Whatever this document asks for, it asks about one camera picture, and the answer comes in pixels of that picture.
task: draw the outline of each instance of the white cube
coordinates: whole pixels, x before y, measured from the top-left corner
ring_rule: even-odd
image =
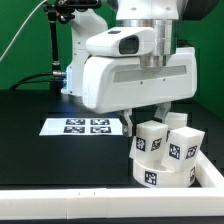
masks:
[[[193,167],[204,134],[189,127],[172,130],[161,165],[176,172]]]
[[[168,126],[156,121],[148,121],[137,125],[136,153],[133,159],[146,163],[162,159],[165,150]]]
[[[169,112],[165,118],[164,124],[167,124],[171,130],[186,127],[187,114]]]

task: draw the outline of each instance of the green backdrop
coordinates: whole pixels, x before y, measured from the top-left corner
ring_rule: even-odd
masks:
[[[0,55],[20,25],[40,0],[2,1],[0,8]],[[197,52],[198,91],[195,99],[224,120],[224,1],[202,21],[184,21],[180,38],[192,43]],[[107,5],[97,10],[109,27],[115,15]],[[60,62],[71,61],[70,26],[58,24]],[[20,79],[51,71],[51,45],[47,16],[39,9],[26,25],[11,50],[0,63],[0,89],[8,89]],[[24,85],[23,89],[48,89],[48,84]]]

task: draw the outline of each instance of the black cable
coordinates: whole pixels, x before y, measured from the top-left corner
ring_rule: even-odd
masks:
[[[56,81],[56,80],[39,80],[39,81],[30,81],[30,82],[20,82],[17,84],[16,88],[19,87],[20,85],[24,85],[24,84],[35,84],[35,83],[44,83],[44,82],[60,82],[60,81]]]
[[[16,88],[18,86],[20,86],[21,83],[23,84],[24,82],[26,82],[28,80],[35,79],[35,78],[39,78],[39,77],[43,77],[43,76],[53,76],[53,74],[51,72],[46,72],[46,73],[40,73],[40,74],[35,74],[35,75],[28,76],[26,78],[21,79],[19,82],[17,82],[13,86],[11,86],[9,88],[9,90],[16,90]]]

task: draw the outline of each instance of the white robot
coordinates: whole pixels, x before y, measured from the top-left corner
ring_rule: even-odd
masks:
[[[92,9],[76,10],[73,60],[62,93],[81,96],[96,113],[121,111],[127,136],[132,135],[132,108],[158,105],[155,117],[163,121],[170,102],[192,97],[197,86],[194,48],[176,49],[186,4],[119,0],[118,26],[110,30]]]

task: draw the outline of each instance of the black table surface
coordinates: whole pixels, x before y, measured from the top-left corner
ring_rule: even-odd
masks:
[[[134,123],[152,119],[155,107],[133,111]],[[188,126],[205,131],[201,150],[224,172],[224,121],[192,99],[172,103]],[[131,138],[39,136],[46,118],[114,118],[49,91],[0,91],[0,190],[142,187],[132,177]],[[196,182],[193,187],[200,187]],[[224,217],[30,220],[0,223],[224,223]]]

